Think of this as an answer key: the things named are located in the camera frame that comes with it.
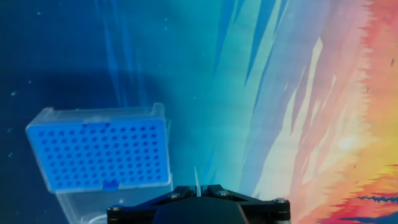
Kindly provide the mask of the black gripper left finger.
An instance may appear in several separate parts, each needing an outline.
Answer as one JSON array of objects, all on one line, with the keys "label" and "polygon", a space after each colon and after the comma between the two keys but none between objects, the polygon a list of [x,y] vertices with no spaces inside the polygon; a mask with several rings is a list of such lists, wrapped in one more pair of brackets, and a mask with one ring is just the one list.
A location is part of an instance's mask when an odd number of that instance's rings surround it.
[{"label": "black gripper left finger", "polygon": [[107,209],[107,224],[152,223],[163,205],[196,196],[195,186],[178,186],[171,192],[133,207],[114,205]]}]

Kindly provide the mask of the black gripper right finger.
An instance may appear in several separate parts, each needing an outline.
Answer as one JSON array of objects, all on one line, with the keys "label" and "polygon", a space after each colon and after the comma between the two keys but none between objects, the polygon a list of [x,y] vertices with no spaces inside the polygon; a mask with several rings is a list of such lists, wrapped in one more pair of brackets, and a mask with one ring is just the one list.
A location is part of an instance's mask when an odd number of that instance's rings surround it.
[{"label": "black gripper right finger", "polygon": [[234,202],[240,206],[248,223],[291,224],[290,202],[286,198],[260,200],[227,190],[221,185],[201,186],[201,196]]}]

